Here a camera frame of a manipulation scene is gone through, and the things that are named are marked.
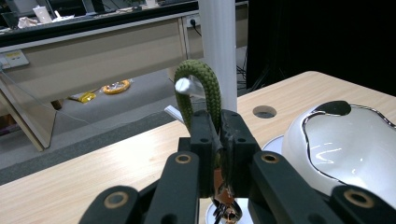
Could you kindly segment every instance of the gray floor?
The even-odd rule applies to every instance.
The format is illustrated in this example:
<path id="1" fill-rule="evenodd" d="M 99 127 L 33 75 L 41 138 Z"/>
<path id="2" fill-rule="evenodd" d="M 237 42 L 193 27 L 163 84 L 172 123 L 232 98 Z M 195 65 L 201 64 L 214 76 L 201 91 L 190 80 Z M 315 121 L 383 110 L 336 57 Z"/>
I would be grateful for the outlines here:
<path id="1" fill-rule="evenodd" d="M 246 48 L 236 51 L 241 68 L 245 52 Z M 169 105 L 177 107 L 166 70 L 131 80 L 127 91 L 107 95 L 98 90 L 86 104 L 64 99 L 50 147 L 42 152 L 22 131 L 0 136 L 0 185 L 174 120 L 163 111 Z M 238 75 L 238 83 L 243 81 Z M 244 87 L 238 84 L 238 95 L 248 92 Z"/>

